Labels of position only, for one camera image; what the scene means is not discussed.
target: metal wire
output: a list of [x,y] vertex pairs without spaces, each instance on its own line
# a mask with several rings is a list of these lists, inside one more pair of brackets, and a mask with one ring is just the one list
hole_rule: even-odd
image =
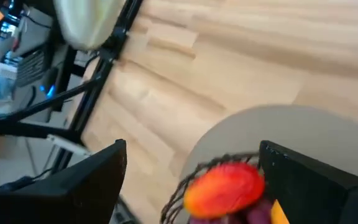
[[173,224],[175,222],[176,217],[180,211],[183,210],[183,197],[187,187],[199,176],[221,164],[230,162],[248,163],[253,157],[257,157],[258,155],[258,152],[225,154],[222,157],[216,157],[209,162],[198,164],[191,174],[187,175],[181,182],[179,182],[175,193],[173,193],[169,202],[162,208],[160,224]]

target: wire basket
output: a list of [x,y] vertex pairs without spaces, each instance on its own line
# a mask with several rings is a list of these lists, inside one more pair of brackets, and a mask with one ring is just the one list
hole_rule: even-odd
[[251,161],[253,158],[258,159],[258,156],[258,152],[225,154],[222,157],[216,157],[209,162],[198,164],[196,169],[191,174],[187,175],[181,182],[179,182],[175,193],[173,193],[169,202],[161,211],[160,224],[173,224],[175,222],[176,217],[183,210],[183,197],[185,195],[186,189],[199,176],[205,174],[213,167],[230,162],[245,162],[260,169],[259,160],[256,160],[256,162]]

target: red mango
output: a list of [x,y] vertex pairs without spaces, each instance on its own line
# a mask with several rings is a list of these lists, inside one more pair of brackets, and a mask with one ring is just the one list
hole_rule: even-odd
[[243,162],[212,168],[186,190],[184,206],[196,218],[218,218],[258,200],[265,188],[258,170]]

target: black metal frame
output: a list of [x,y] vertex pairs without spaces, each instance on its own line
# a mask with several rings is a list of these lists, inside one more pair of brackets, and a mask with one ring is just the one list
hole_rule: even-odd
[[[49,134],[53,134],[83,145],[81,141],[82,132],[85,129],[114,62],[120,57],[122,48],[127,40],[127,31],[132,27],[142,1],[143,0],[126,1],[117,19],[112,35],[99,50],[101,58],[90,81],[84,82],[84,84],[71,90],[57,94],[49,100],[45,100],[23,110],[0,116],[0,135],[46,138]],[[21,122],[24,118],[51,106],[60,105],[65,100],[83,92],[84,95],[68,129],[51,128]],[[65,169],[72,154],[72,152],[65,149],[60,149],[51,173],[55,174],[56,172]]]

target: blue light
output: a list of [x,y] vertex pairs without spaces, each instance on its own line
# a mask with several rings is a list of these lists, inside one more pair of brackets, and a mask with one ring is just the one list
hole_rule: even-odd
[[52,87],[50,87],[48,93],[47,93],[47,98],[51,98],[53,97],[53,92],[55,90],[55,86],[53,85]]

